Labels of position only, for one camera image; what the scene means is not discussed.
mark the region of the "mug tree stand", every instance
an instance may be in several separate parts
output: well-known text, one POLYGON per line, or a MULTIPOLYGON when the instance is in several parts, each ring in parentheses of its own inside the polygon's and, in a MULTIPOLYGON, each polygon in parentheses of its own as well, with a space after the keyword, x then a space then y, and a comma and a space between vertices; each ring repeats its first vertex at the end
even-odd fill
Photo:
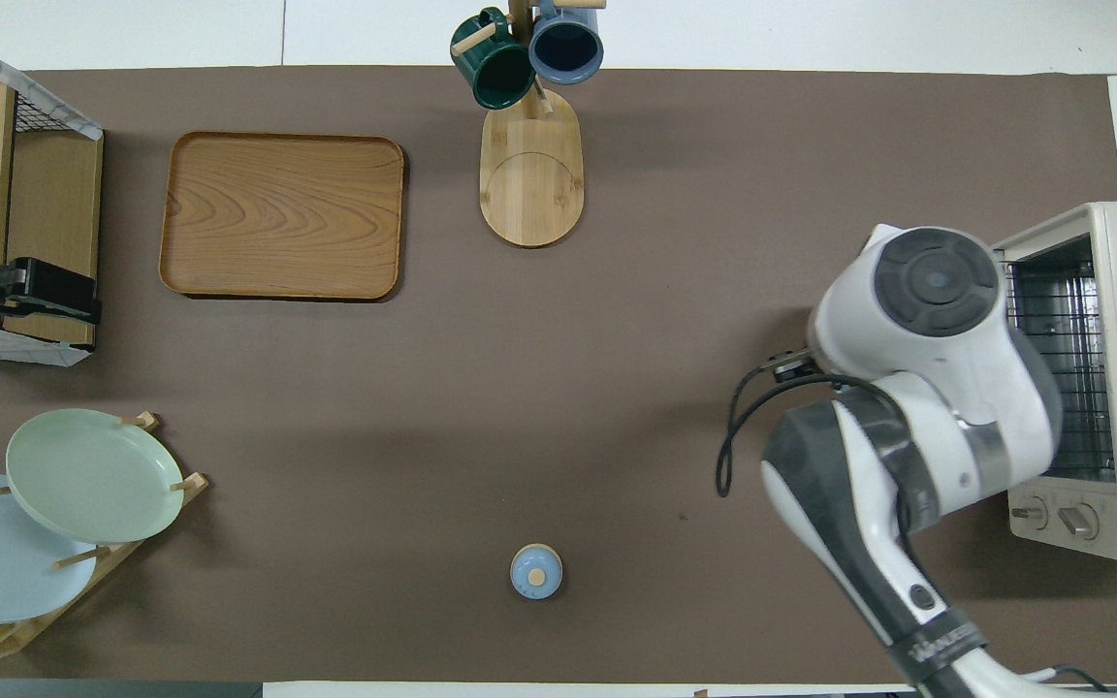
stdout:
MULTIPOLYGON (((510 0, 510 35, 527 46, 536 0, 510 0)), ((604 8, 604 0, 555 0, 569 8, 604 8)), ((522 101, 485 115, 480 209, 499 238, 545 247, 571 232, 584 211, 580 121, 567 101, 541 83, 522 101)))

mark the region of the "black cable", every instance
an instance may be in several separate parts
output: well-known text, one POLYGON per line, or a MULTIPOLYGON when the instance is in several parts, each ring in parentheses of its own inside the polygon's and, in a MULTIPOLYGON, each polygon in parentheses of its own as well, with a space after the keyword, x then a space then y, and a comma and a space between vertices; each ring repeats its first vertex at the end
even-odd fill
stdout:
POLYGON ((761 398, 757 398, 756 401, 751 402, 750 405, 745 408, 744 412, 742 412, 739 417, 736 417, 735 408, 738 405, 739 394, 744 392, 744 389, 748 385, 750 381, 760 375, 762 372, 764 372, 763 367, 758 366, 756 370, 752 370, 745 374, 745 376, 739 381, 739 385, 737 385, 735 394, 732 395, 732 410, 731 413, 727 414, 726 438, 723 440, 723 447, 718 450, 717 468, 715 468, 714 471, 714 487, 717 489, 718 496, 727 496, 732 493, 732 442, 735 441, 736 434, 739 433, 741 429, 744 429, 744 423, 748 421, 748 417, 753 415, 753 412, 760 410, 764 403, 772 401, 774 398, 779 398, 780 394, 790 392, 790 390, 802 388, 802 385, 817 384, 856 385, 856 388, 862 388, 866 392, 872 393, 879 401, 886 402, 886 405, 890 407, 900 420, 904 419, 904 411, 900 410, 899 402, 896 402, 895 399, 886 392, 886 390, 869 383, 868 380, 841 374, 817 374, 789 380, 787 383, 776 385, 771 389, 770 392, 766 392, 761 398))
POLYGON ((1080 667, 1073 667, 1071 664, 1059 664, 1057 667, 1050 667, 1050 668, 1051 670, 1054 670, 1056 675, 1061 675, 1061 672, 1073 672, 1073 675, 1080 677, 1080 679, 1089 681, 1089 686, 1092 686, 1094 690, 1098 690, 1099 694, 1111 692, 1109 688, 1106 688, 1106 685, 1102 683, 1102 681, 1094 679, 1094 677, 1091 677, 1089 672, 1082 670, 1082 668, 1080 667))

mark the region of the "wooden tray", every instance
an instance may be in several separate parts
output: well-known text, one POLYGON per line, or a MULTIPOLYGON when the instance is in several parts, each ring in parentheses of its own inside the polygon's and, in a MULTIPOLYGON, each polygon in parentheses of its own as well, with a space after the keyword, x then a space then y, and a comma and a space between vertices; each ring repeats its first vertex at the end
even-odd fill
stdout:
POLYGON ((157 271, 188 296, 379 299, 399 278, 402 208, 389 138, 189 133, 157 271))

